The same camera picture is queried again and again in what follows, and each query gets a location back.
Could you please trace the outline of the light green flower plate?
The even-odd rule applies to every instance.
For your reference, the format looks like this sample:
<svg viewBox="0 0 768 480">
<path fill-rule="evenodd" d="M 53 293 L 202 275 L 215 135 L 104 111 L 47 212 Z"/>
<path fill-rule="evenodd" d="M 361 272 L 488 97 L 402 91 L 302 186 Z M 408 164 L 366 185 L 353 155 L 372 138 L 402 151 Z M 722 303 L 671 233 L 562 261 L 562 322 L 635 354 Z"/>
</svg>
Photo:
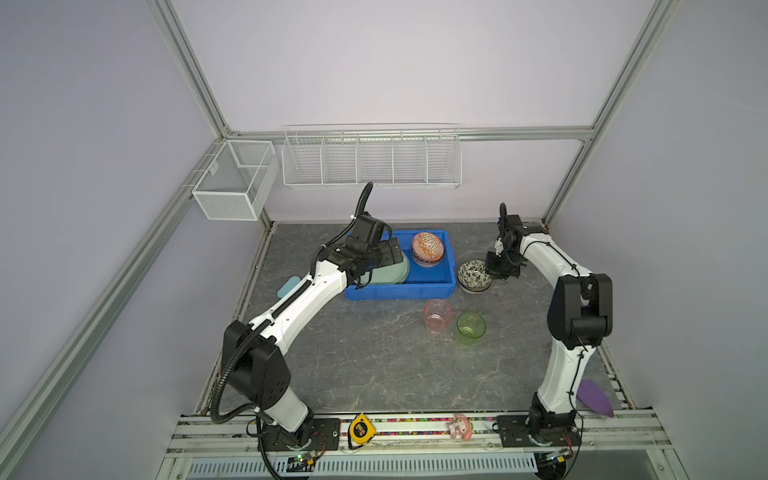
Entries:
<svg viewBox="0 0 768 480">
<path fill-rule="evenodd" d="M 405 252 L 402 261 L 388 266 L 377 267 L 361 276 L 359 283 L 367 285 L 396 285 L 405 282 L 410 273 L 410 260 Z"/>
</svg>

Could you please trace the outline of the blue white patterned bowl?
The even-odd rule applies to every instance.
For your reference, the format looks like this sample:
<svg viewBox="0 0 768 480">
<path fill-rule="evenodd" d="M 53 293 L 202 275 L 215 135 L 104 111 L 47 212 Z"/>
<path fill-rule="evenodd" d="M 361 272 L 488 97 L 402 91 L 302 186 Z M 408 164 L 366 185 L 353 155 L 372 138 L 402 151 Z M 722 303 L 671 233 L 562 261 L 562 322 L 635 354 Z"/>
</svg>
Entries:
<svg viewBox="0 0 768 480">
<path fill-rule="evenodd" d="M 493 279 L 486 270 L 485 261 L 480 259 L 462 263 L 457 271 L 457 281 L 459 285 L 473 289 L 490 287 L 493 283 Z"/>
</svg>

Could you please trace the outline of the green transparent cup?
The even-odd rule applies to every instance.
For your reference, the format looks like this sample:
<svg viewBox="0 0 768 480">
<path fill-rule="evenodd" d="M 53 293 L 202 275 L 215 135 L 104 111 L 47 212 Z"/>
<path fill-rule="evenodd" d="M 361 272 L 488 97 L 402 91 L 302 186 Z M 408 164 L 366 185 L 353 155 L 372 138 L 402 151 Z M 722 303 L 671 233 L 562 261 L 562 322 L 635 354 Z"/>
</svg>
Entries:
<svg viewBox="0 0 768 480">
<path fill-rule="evenodd" d="M 485 318 L 474 311 L 462 312 L 456 321 L 456 338 L 465 346 L 475 345 L 487 332 Z"/>
</svg>

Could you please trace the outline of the orange red patterned bowl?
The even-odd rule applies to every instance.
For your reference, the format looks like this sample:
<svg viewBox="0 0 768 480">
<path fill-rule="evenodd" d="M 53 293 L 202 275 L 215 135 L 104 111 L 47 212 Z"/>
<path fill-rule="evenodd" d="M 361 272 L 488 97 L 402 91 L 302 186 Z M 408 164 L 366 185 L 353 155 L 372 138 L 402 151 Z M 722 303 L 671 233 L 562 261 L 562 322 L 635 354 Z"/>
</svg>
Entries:
<svg viewBox="0 0 768 480">
<path fill-rule="evenodd" d="M 421 258 L 437 260 L 443 258 L 445 247 L 442 240 L 433 233 L 422 231 L 418 232 L 411 243 L 412 256 L 414 254 Z"/>
</svg>

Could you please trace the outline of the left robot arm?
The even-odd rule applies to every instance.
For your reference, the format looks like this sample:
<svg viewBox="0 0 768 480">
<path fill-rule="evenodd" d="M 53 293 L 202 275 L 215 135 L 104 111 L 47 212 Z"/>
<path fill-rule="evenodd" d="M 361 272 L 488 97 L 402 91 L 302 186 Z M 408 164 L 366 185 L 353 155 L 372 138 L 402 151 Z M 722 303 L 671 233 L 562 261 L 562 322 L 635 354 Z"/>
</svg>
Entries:
<svg viewBox="0 0 768 480">
<path fill-rule="evenodd" d="M 320 245 L 297 286 L 249 322 L 226 328 L 209 406 L 213 423 L 250 411 L 294 445 L 310 441 L 314 414 L 290 386 L 285 354 L 330 300 L 350 285 L 369 286 L 374 270 L 404 261 L 391 226 L 366 211 L 373 188 L 371 182 L 365 185 L 350 223 Z"/>
</svg>

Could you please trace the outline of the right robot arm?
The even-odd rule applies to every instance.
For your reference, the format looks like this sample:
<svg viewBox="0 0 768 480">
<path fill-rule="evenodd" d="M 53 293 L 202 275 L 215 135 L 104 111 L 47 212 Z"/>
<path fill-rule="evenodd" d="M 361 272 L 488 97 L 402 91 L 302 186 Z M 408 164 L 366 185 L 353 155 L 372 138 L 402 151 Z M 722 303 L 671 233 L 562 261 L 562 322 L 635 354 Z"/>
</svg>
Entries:
<svg viewBox="0 0 768 480">
<path fill-rule="evenodd" d="M 486 254 L 493 279 L 517 278 L 532 265 L 553 286 L 547 312 L 552 349 L 544 379 L 533 394 L 525 436 L 548 445 L 576 431 L 576 393 L 586 366 L 613 329 L 613 283 L 580 265 L 540 226 L 499 207 L 498 236 Z"/>
</svg>

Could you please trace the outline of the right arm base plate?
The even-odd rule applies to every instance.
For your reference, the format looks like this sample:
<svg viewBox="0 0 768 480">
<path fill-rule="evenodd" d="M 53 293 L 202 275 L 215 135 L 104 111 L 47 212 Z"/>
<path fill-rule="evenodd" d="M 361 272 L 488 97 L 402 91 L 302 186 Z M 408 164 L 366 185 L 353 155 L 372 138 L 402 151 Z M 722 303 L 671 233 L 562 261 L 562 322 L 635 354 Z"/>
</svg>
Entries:
<svg viewBox="0 0 768 480">
<path fill-rule="evenodd" d="M 582 444 L 574 414 L 529 419 L 528 414 L 499 415 L 492 427 L 505 448 L 577 447 Z"/>
</svg>

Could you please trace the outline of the dark rimmed bottom bowl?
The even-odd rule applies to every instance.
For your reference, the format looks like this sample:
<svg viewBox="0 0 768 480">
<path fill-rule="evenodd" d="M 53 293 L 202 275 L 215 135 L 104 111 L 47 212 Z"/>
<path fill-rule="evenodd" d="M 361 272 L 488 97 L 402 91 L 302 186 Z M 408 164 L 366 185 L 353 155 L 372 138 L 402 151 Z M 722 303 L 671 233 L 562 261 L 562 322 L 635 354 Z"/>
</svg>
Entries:
<svg viewBox="0 0 768 480">
<path fill-rule="evenodd" d="M 459 286 L 460 286 L 460 287 L 461 287 L 461 289 L 462 289 L 464 292 L 466 292 L 467 294 L 473 294 L 473 295 L 476 295 L 476 294 L 481 294 L 481 293 L 484 293 L 484 292 L 486 292 L 487 290 L 489 290 L 489 287 L 486 287 L 486 288 L 483 288 L 483 289 L 473 289 L 473 288 L 468 288 L 468 287 L 465 287 L 465 286 L 463 286 L 463 285 L 459 285 Z"/>
</svg>

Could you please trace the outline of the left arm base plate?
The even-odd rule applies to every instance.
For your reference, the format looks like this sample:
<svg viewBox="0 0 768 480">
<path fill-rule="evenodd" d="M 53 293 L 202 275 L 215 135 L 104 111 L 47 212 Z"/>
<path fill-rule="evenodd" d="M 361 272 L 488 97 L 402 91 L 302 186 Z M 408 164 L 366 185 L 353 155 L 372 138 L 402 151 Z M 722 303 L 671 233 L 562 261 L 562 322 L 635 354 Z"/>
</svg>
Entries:
<svg viewBox="0 0 768 480">
<path fill-rule="evenodd" d="M 264 441 L 267 452 L 336 451 L 341 437 L 339 418 L 308 417 L 295 432 L 279 425 L 261 425 L 257 435 Z"/>
</svg>

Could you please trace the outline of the pink transparent cup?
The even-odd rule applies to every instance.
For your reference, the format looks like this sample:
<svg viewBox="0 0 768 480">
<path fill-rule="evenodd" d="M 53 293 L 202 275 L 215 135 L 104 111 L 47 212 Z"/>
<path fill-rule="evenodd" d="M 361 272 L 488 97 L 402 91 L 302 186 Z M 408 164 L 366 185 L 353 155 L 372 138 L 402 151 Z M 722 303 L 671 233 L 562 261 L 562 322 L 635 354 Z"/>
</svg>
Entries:
<svg viewBox="0 0 768 480">
<path fill-rule="evenodd" d="M 425 328 L 434 335 L 441 334 L 453 318 L 452 307 L 444 299 L 428 300 L 423 313 Z"/>
</svg>

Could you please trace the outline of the black white leaf bowl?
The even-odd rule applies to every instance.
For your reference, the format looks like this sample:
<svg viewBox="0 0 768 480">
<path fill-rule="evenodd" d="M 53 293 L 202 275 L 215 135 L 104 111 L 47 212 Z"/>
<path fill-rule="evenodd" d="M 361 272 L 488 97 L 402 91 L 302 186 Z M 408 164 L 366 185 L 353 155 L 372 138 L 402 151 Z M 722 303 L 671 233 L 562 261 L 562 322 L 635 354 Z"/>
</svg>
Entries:
<svg viewBox="0 0 768 480">
<path fill-rule="evenodd" d="M 437 260 L 429 260 L 419 257 L 418 255 L 414 254 L 412 256 L 412 260 L 419 266 L 423 268 L 432 268 L 440 264 L 442 261 L 441 258 L 438 258 Z"/>
</svg>

